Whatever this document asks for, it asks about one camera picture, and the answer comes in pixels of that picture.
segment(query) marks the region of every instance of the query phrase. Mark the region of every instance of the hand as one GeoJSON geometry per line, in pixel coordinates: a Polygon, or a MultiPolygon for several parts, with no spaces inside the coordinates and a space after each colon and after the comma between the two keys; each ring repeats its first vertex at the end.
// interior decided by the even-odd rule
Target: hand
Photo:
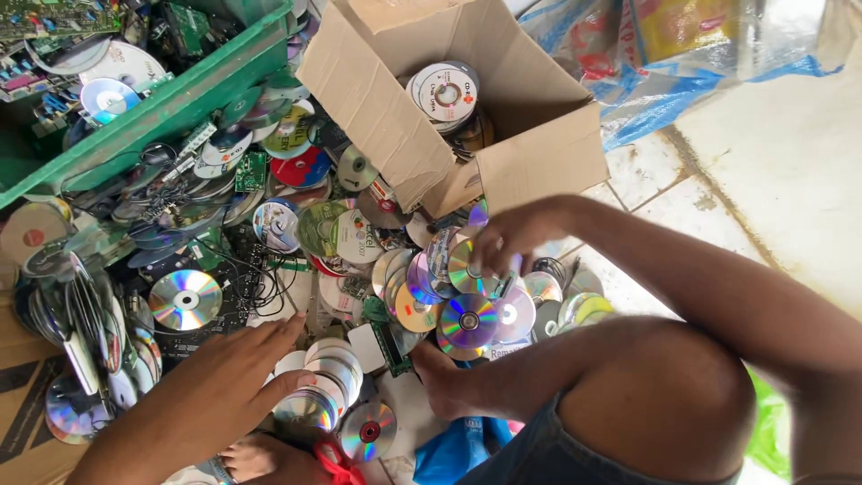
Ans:
{"type": "Polygon", "coordinates": [[[99,434],[67,483],[101,483],[99,472],[120,461],[128,467],[130,459],[141,469],[126,468],[129,475],[140,472],[140,483],[161,482],[228,448],[281,399],[314,381],[314,374],[298,370],[261,388],[304,325],[305,315],[298,313],[212,337],[99,434]]]}
{"type": "Polygon", "coordinates": [[[476,237],[472,264],[485,276],[505,275],[515,255],[523,255],[521,274],[533,267],[533,249],[570,235],[572,206],[578,196],[558,195],[522,205],[491,218],[476,237]]]}

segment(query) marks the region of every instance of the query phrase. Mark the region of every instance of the circuit board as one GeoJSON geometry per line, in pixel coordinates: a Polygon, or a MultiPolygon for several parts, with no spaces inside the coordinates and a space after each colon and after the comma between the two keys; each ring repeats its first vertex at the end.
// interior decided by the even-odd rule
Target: circuit board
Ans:
{"type": "Polygon", "coordinates": [[[0,0],[0,40],[119,32],[119,0],[0,0]]]}
{"type": "Polygon", "coordinates": [[[266,188],[266,163],[269,155],[246,152],[236,168],[236,191],[257,192],[266,188]]]}
{"type": "Polygon", "coordinates": [[[209,32],[206,14],[176,3],[166,3],[165,13],[178,43],[180,57],[203,57],[201,39],[209,32]]]}

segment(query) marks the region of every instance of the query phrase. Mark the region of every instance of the leg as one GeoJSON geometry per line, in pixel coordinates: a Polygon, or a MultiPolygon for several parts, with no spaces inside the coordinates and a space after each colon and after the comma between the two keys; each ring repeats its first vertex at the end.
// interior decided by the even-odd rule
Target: leg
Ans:
{"type": "Polygon", "coordinates": [[[470,370],[423,345],[411,355],[442,418],[529,421],[561,390],[565,431],[644,475],[710,482],[742,465],[755,416],[740,360],[686,324],[616,318],[470,370]]]}
{"type": "Polygon", "coordinates": [[[255,433],[220,453],[225,469],[249,485],[324,485],[332,477],[308,453],[269,435],[255,433]]]}

